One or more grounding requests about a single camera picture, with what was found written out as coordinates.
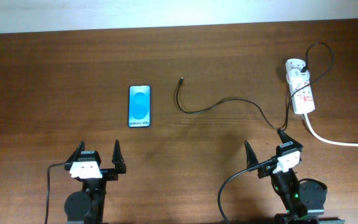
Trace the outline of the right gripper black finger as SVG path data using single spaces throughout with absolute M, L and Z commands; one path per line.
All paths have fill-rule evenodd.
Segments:
M 259 166 L 257 156 L 248 141 L 245 140 L 244 145 L 247 156 L 247 170 L 256 170 Z
M 302 152 L 303 145 L 287 135 L 282 129 L 277 130 L 282 144 L 277 146 L 277 152 Z

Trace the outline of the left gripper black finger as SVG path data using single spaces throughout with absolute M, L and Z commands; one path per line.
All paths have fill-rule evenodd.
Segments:
M 78 147 L 73 152 L 73 154 L 67 159 L 65 166 L 64 166 L 65 170 L 71 169 L 72 164 L 78 160 L 79 155 L 84 150 L 85 150 L 85 142 L 81 141 L 79 143 Z
M 126 163 L 124 162 L 119 140 L 117 139 L 114 144 L 114 150 L 112 155 L 112 163 L 118 174 L 125 174 L 127 171 Z

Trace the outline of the blue Galaxy smartphone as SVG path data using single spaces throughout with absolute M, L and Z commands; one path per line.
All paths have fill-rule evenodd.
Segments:
M 129 87 L 128 127 L 145 128 L 151 125 L 151 87 L 133 85 Z

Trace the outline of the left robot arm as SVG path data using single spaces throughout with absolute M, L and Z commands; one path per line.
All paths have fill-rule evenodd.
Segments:
M 65 164 L 71 177 L 82 183 L 82 189 L 68 196 L 64 210 L 68 223 L 97 224 L 103 222 L 106 184 L 117 181 L 126 173 L 119 141 L 115 141 L 112 154 L 113 168 L 102 169 L 98 151 L 87 151 L 82 141 Z

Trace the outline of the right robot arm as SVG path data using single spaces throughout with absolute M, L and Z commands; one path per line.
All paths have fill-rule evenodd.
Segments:
M 345 223 L 340 218 L 321 218 L 328 193 L 326 184 L 311 178 L 298 179 L 293 168 L 301 162 L 303 145 L 283 130 L 277 131 L 282 143 L 275 155 L 259 162 L 248 141 L 244 142 L 247 169 L 257 171 L 258 178 L 270 177 L 272 188 L 281 198 L 287 212 L 278 213 L 275 223 Z

